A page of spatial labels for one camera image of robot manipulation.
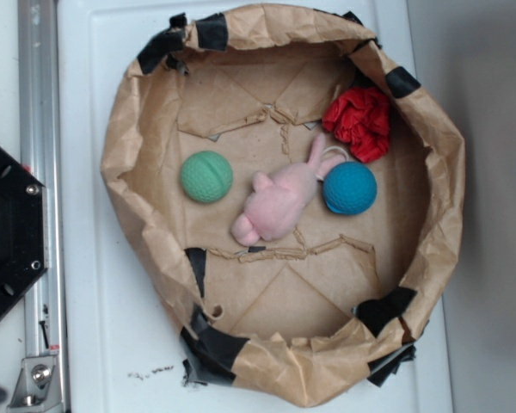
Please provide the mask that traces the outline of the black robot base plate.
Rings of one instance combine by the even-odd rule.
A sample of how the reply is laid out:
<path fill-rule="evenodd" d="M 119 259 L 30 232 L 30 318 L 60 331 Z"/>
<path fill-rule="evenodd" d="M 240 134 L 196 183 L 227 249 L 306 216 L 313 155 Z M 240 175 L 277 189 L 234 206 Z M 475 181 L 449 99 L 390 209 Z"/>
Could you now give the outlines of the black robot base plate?
<path fill-rule="evenodd" d="M 46 271 L 44 194 L 0 147 L 0 321 Z"/>

